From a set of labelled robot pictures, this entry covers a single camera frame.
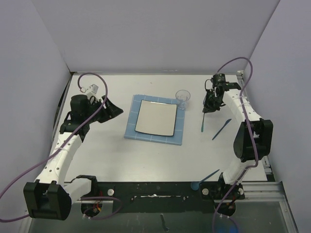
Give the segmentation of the clear drinking glass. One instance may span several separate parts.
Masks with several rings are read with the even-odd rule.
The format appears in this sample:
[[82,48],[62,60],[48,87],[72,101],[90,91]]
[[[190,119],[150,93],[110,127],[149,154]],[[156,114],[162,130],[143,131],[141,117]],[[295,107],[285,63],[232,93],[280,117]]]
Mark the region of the clear drinking glass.
[[190,99],[191,95],[188,90],[178,90],[175,94],[175,98],[177,99],[177,105],[179,109],[185,110],[187,106],[187,102]]

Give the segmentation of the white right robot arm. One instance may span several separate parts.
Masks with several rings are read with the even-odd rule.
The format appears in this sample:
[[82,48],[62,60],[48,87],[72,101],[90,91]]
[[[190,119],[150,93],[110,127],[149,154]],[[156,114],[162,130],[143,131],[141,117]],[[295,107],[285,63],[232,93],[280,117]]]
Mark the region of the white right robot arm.
[[223,181],[216,186],[219,197],[226,199],[234,192],[234,184],[241,182],[247,170],[257,167],[269,155],[272,144],[273,123],[263,119],[251,106],[238,83],[230,83],[225,75],[216,73],[210,79],[212,87],[206,88],[203,102],[204,114],[228,107],[239,128],[233,142],[235,157],[222,173]]

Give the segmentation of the square white plate dark rim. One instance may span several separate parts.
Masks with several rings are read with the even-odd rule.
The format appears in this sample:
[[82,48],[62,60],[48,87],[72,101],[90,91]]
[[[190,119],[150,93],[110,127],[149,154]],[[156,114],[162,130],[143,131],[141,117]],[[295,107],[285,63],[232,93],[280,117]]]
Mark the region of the square white plate dark rim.
[[177,104],[142,100],[135,131],[159,136],[173,136]]

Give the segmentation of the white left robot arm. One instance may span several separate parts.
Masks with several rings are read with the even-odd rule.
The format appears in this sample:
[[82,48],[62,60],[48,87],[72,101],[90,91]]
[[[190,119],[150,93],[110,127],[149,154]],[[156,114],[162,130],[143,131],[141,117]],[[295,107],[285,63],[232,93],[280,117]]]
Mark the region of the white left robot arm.
[[23,189],[27,210],[31,218],[65,220],[71,206],[80,198],[92,200],[100,190],[95,176],[79,175],[68,186],[65,177],[73,157],[85,140],[93,122],[104,123],[123,113],[106,96],[75,95],[70,111],[60,127],[57,144],[51,158],[34,182]]

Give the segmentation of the blue grid placemat cloth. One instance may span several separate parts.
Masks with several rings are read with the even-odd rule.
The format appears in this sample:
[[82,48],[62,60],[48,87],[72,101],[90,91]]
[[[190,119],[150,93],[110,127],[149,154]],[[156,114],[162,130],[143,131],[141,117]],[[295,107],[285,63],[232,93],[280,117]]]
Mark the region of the blue grid placemat cloth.
[[154,97],[148,95],[134,95],[132,99],[131,109],[127,121],[127,126],[124,134],[124,138],[150,141],[155,143],[171,144],[171,145],[182,145],[183,129],[184,129],[184,119],[185,110],[179,109],[177,107],[176,122],[173,136],[159,136],[151,135],[145,133],[138,133],[135,131],[135,126],[138,118],[138,112],[140,109],[140,104],[142,100],[154,101],[160,103],[172,103],[177,104],[177,99]]

